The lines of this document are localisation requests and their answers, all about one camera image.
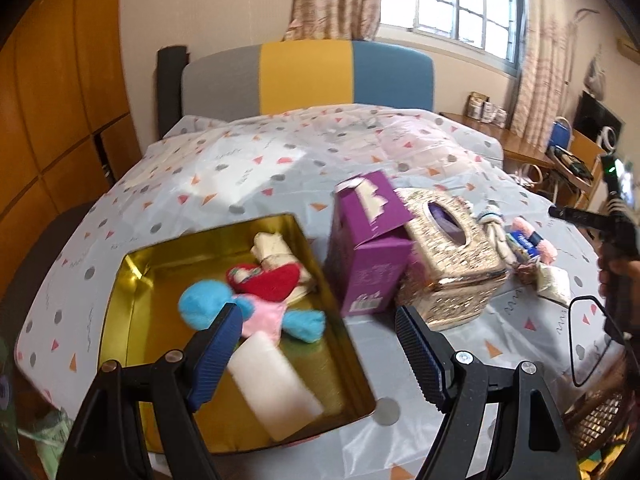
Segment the gray yellow blue headboard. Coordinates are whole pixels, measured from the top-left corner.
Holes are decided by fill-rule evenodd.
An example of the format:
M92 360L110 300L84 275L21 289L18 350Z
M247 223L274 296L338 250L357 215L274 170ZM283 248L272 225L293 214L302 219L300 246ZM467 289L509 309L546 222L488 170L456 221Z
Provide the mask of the gray yellow blue headboard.
M182 113L233 121L315 105L433 111L433 63L372 41L302 40L226 50L182 72Z

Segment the red heart plush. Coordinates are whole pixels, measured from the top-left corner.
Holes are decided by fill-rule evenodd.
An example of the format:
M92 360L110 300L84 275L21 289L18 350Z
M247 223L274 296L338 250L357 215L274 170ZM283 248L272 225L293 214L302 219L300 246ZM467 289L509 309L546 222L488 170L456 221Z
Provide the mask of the red heart plush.
M240 264L226 272L226 280L238 294L253 294L265 301L284 301L300 280L298 264L265 270L254 264Z

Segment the gold tissue box holder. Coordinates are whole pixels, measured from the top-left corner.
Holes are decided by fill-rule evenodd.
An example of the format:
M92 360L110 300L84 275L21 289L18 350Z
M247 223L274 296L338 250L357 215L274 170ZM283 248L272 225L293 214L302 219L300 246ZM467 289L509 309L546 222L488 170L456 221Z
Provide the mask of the gold tissue box holder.
M396 295L396 304L413 305L432 330L445 330L476 318L507 277L500 256L466 207L447 193L396 189L414 214L405 227L416 242ZM462 229L456 243L436 222L429 204L444 209Z

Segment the air conditioner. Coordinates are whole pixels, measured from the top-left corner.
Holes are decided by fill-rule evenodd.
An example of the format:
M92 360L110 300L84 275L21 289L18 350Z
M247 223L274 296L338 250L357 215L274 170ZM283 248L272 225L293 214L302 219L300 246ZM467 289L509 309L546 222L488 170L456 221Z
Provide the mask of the air conditioner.
M618 51L624 57L640 65L640 50L636 48L629 38L618 38Z

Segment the curtain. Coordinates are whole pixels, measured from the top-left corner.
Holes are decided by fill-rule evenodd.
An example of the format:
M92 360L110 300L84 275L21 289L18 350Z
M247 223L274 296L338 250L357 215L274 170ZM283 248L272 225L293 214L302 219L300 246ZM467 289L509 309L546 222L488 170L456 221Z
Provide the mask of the curtain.
M546 150L558 115L566 57L564 0L527 0L526 53L511 130Z
M373 40L380 0L294 0L285 40Z

